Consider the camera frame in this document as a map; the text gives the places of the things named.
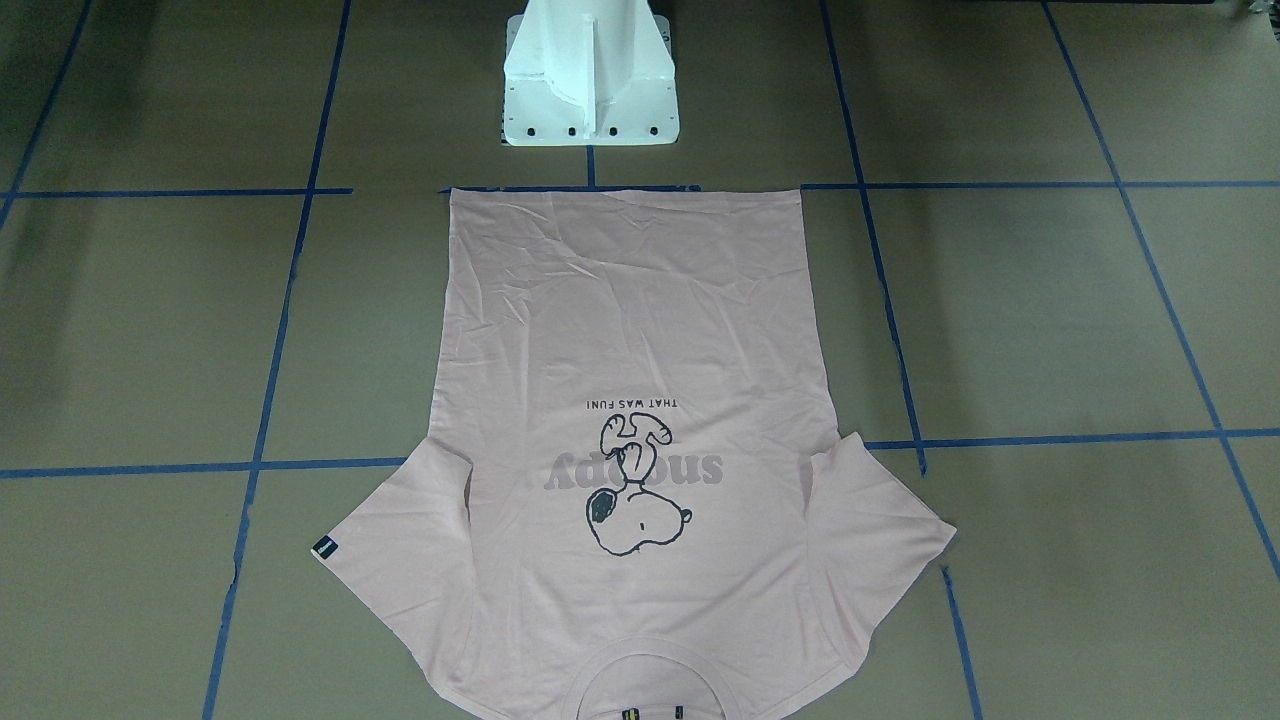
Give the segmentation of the pink Snoopy t-shirt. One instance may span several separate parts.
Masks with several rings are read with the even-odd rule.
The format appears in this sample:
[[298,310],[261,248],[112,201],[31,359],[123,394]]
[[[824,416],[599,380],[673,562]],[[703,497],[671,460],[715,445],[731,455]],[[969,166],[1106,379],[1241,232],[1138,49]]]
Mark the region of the pink Snoopy t-shirt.
[[782,719],[954,528],[841,436],[803,200],[451,193],[424,441],[314,555],[483,719]]

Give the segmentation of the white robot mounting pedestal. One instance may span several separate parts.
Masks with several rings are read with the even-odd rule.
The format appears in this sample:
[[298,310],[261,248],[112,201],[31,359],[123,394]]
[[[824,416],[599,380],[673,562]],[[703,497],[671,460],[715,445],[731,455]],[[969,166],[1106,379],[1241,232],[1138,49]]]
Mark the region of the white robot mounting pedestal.
[[503,72],[511,146],[678,140],[669,20],[646,1],[530,1],[506,23]]

